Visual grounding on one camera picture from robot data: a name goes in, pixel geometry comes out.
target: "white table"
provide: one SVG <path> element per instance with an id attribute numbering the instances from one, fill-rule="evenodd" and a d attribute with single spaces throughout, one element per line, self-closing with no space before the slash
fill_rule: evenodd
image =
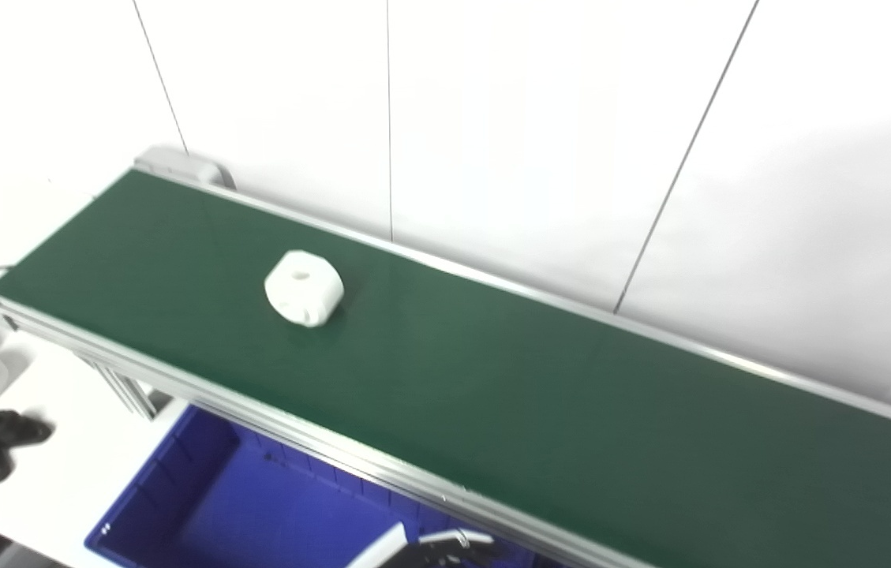
<path id="1" fill-rule="evenodd" d="M 88 201 L 0 177 L 0 263 L 17 261 Z M 18 332 L 8 334 L 0 356 L 12 373 L 27 365 L 0 397 L 0 409 L 34 411 L 56 428 L 48 442 L 12 450 L 16 468 L 0 483 L 0 533 L 71 568 L 114 566 L 84 549 L 84 538 L 185 403 L 174 400 L 148 423 L 127 413 L 98 374 L 59 346 Z"/>

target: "metal leg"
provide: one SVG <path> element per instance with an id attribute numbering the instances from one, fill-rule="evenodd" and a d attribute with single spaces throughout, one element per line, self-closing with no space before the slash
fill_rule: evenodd
<path id="1" fill-rule="evenodd" d="M 146 420 L 154 420 L 154 417 L 157 416 L 157 407 L 152 400 L 150 400 L 147 393 L 143 391 L 143 388 L 139 383 L 125 375 L 117 373 L 111 367 L 105 366 L 105 364 L 92 361 L 87 357 L 81 356 L 79 353 L 74 353 L 74 355 L 77 355 L 78 358 L 84 361 L 84 363 L 89 364 L 92 369 L 95 369 L 102 375 L 102 378 L 105 379 L 105 382 L 109 384 L 112 391 L 114 391 L 119 399 L 122 400 L 128 411 L 138 414 L 138 416 L 144 417 Z"/>

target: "blue crate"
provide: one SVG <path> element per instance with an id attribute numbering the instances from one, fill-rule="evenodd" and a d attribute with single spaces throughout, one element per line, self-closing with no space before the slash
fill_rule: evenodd
<path id="1" fill-rule="evenodd" d="M 84 545 L 127 568 L 344 568 L 397 522 L 475 529 L 190 407 Z M 492 568 L 532 568 L 502 545 Z"/>

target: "white wall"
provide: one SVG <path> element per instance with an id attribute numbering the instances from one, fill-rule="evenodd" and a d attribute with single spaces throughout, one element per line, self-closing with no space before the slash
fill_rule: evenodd
<path id="1" fill-rule="evenodd" d="M 0 171 L 88 194 L 177 143 L 132 4 L 0 0 Z"/>
<path id="2" fill-rule="evenodd" d="M 763 2 L 625 316 L 891 388 L 891 2 Z"/>
<path id="3" fill-rule="evenodd" d="M 391 0 L 395 240 L 612 308 L 751 4 Z"/>
<path id="4" fill-rule="evenodd" d="M 140 0 L 190 151 L 239 191 L 388 237 L 384 0 Z"/>

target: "white 3d printed part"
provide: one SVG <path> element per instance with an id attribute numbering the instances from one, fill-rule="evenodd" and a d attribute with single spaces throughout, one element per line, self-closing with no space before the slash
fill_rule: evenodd
<path id="1" fill-rule="evenodd" d="M 343 281 L 326 259 L 287 251 L 264 281 L 266 298 L 283 318 L 318 327 L 329 320 L 343 297 Z"/>

